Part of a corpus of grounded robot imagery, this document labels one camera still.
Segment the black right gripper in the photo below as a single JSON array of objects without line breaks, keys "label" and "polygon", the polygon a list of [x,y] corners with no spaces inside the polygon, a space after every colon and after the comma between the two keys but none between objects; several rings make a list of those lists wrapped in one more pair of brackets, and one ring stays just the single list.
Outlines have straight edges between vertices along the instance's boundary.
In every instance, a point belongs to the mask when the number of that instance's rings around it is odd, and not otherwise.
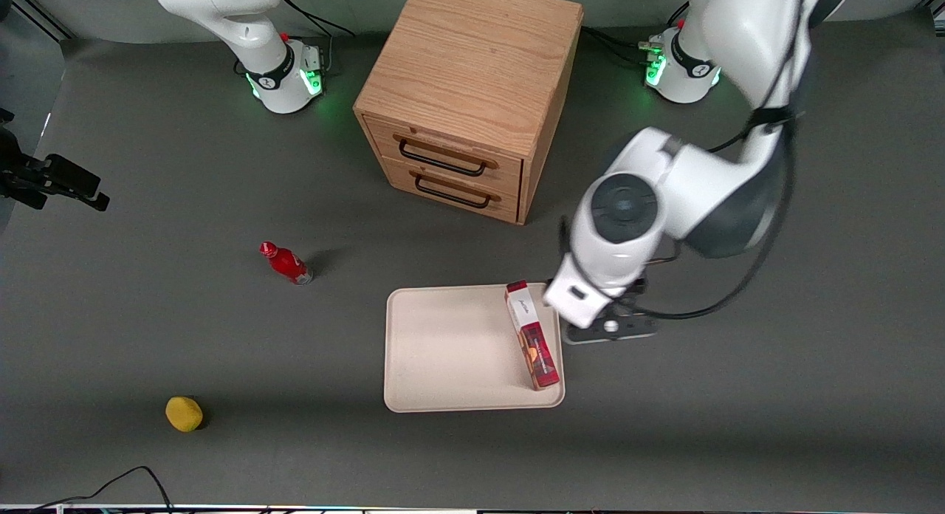
[{"label": "black right gripper", "polygon": [[43,209],[47,194],[73,198],[92,209],[104,212],[111,198],[99,191],[101,178],[78,166],[60,154],[45,157],[44,194],[37,190],[32,157],[24,154],[19,141],[4,124],[13,121],[14,114],[1,110],[1,196],[3,202],[21,203],[29,208]]}]

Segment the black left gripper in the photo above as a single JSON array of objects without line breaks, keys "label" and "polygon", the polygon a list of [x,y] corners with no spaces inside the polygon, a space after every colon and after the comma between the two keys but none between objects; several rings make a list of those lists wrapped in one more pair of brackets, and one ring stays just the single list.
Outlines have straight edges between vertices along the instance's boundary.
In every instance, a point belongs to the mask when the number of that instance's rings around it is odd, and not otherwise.
[{"label": "black left gripper", "polygon": [[640,296],[647,292],[647,276],[639,276],[625,289],[617,299],[614,299],[614,317],[625,321],[629,319],[650,320],[651,316],[639,306]]}]

